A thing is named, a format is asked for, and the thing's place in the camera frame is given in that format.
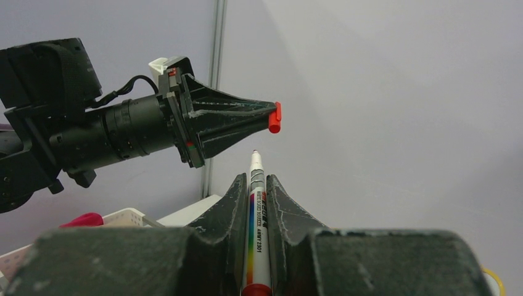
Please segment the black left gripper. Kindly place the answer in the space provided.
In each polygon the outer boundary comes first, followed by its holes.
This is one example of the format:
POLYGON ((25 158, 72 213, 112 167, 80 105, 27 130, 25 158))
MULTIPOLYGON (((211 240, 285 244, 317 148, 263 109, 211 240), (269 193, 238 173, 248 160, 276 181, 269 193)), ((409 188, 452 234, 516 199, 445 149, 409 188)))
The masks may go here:
POLYGON ((266 130, 269 115, 276 110, 274 102, 244 99, 204 85, 194 78, 188 57, 168 66, 158 87, 168 106, 175 147, 191 168, 202 167, 204 158, 266 130))

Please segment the red marker cap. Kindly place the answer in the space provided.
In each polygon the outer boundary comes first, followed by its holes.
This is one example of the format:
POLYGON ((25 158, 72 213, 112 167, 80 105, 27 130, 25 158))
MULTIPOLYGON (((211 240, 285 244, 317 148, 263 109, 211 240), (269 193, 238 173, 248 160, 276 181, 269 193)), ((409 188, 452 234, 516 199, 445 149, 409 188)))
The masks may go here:
POLYGON ((275 102, 276 110, 271 112, 268 117, 268 129, 271 133, 277 134, 281 130, 282 107, 280 102, 275 102))

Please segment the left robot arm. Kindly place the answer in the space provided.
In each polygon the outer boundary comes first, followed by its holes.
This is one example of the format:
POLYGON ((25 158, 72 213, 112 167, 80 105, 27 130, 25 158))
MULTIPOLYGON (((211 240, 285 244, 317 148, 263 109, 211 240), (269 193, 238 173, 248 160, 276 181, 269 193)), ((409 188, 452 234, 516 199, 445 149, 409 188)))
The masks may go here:
POLYGON ((278 102, 232 96, 197 81, 189 58, 159 58, 142 76, 153 93, 119 104, 139 76, 103 94, 83 43, 56 39, 1 51, 1 211, 38 190, 63 190, 60 172, 87 188, 101 167, 176 147, 200 168, 262 130, 278 133, 278 102))

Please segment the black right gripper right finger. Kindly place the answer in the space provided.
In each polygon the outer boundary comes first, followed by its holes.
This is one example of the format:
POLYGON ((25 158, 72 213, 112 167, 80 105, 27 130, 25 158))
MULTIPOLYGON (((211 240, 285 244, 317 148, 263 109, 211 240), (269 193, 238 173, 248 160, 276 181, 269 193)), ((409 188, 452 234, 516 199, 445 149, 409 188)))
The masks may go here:
POLYGON ((334 229, 266 180, 275 295, 491 295, 470 246, 436 229, 334 229))

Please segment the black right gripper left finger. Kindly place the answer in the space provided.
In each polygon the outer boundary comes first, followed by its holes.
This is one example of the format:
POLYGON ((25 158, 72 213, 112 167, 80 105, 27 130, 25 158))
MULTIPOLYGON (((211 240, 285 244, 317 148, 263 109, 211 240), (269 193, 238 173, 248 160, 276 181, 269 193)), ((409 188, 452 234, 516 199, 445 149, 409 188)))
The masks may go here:
POLYGON ((25 255, 7 295, 239 295, 247 177, 184 227, 60 228, 25 255))

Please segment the red whiteboard marker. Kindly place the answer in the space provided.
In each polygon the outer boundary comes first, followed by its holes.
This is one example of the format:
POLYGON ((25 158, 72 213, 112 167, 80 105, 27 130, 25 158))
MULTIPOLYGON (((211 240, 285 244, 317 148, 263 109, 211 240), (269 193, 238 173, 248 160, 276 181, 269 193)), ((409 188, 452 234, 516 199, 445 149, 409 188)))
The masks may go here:
POLYGON ((272 295, 265 171, 259 151, 251 155, 242 295, 272 295))

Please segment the yellow framed whiteboard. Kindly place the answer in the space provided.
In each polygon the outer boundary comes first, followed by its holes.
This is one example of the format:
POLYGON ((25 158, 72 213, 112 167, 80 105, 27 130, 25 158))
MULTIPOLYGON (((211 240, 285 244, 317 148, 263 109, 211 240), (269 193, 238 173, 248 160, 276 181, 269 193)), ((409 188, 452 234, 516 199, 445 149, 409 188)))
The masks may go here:
POLYGON ((487 284, 494 296, 506 296, 506 289, 501 278, 492 270, 482 267, 487 284))

